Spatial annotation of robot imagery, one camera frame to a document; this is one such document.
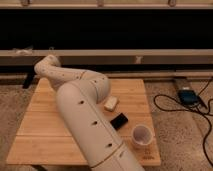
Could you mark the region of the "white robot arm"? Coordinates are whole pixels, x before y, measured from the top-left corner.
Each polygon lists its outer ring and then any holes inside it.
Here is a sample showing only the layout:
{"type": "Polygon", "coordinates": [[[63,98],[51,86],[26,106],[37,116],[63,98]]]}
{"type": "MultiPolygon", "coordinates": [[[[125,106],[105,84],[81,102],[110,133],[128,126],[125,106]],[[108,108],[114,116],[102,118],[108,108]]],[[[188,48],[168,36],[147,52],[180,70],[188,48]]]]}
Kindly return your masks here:
{"type": "Polygon", "coordinates": [[[110,93],[106,75],[63,68],[54,55],[34,70],[55,90],[59,114],[92,171],[145,171],[98,106],[110,93]]]}

